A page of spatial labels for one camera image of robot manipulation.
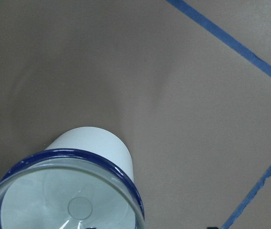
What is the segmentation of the white enamel mug blue rim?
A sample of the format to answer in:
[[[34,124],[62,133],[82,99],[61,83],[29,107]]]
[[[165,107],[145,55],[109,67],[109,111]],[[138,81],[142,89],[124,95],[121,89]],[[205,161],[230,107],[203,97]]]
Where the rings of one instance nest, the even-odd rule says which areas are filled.
[[[125,144],[111,132],[97,127],[79,127],[58,137],[44,151],[14,165],[5,177],[17,172],[49,164],[84,165],[92,163],[114,173],[127,184],[144,216],[141,197],[134,185],[130,153]]]

